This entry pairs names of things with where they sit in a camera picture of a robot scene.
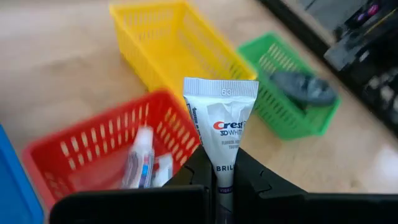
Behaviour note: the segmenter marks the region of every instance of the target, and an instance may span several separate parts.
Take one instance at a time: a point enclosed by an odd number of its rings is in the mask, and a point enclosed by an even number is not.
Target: crest 3d white toothpaste
[[[233,222],[235,159],[257,90],[257,81],[184,79],[183,96],[217,176],[217,223]]]

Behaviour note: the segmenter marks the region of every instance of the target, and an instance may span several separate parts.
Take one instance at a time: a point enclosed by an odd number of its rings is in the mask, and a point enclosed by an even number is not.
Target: small toothpaste tube
[[[166,153],[158,157],[159,169],[152,177],[152,187],[163,187],[173,177],[173,157]]]
[[[150,187],[154,166],[152,148],[154,132],[150,127],[140,127],[126,162],[126,169],[121,184],[122,189]]]
[[[232,223],[236,154],[254,102],[257,81],[185,78],[183,96],[217,176],[217,223]]]

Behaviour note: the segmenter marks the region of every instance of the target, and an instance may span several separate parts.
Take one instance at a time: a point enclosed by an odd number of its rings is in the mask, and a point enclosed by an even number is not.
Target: plastic basket
[[[255,104],[258,115],[281,139],[323,135],[340,105],[338,99],[327,107],[310,107],[305,111],[291,102],[270,80],[267,73],[276,70],[308,71],[311,68],[276,34],[266,34],[238,49],[258,71],[259,93]]]
[[[43,210],[0,125],[0,223],[43,224]]]
[[[155,157],[171,152],[174,174],[200,143],[171,93],[157,91],[31,144],[23,161],[48,208],[83,190],[120,187],[139,126],[154,129]]]
[[[113,5],[122,55],[149,91],[182,97],[184,77],[253,80],[256,73],[192,7],[182,1]]]

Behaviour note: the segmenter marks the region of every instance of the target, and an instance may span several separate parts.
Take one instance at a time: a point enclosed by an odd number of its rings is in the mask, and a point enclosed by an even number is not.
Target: green plastic basket
[[[278,35],[263,35],[240,46],[238,52],[259,74],[259,93],[254,107],[278,137],[288,140],[326,133],[340,99],[332,106],[310,107],[304,111],[266,77],[276,70],[312,71]]]

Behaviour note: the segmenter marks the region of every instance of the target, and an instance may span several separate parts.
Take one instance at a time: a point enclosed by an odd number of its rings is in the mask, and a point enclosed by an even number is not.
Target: blue plastic container
[[[0,223],[43,224],[43,210],[0,125]]]

